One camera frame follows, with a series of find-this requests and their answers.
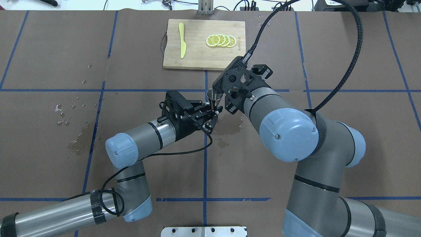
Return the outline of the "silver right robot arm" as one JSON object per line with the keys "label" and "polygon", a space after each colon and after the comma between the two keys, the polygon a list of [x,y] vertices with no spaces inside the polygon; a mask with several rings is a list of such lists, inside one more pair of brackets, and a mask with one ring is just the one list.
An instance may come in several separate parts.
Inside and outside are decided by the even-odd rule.
{"label": "silver right robot arm", "polygon": [[282,232],[286,237],[419,237],[420,218],[339,195],[346,168],[364,157],[356,129],[296,109],[265,79],[266,65],[233,63],[220,75],[227,110],[243,112],[279,160],[297,162]]}

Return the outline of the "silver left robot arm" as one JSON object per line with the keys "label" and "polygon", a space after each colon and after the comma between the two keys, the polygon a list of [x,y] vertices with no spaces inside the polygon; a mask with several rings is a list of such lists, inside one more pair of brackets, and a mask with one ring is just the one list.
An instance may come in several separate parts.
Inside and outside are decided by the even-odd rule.
{"label": "silver left robot arm", "polygon": [[212,133],[222,107],[201,101],[160,103],[162,115],[106,143],[113,174],[95,190],[83,192],[50,206],[27,213],[13,213],[1,220],[2,237],[57,237],[117,217],[135,222],[152,213],[145,158],[173,155],[165,147],[201,131]]}

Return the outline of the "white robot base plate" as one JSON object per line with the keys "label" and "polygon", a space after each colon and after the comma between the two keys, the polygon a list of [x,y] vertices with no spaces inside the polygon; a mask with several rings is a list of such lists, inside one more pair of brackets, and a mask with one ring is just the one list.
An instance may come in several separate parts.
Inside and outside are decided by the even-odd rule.
{"label": "white robot base plate", "polygon": [[161,237],[247,237],[248,231],[242,226],[191,226],[165,227]]}

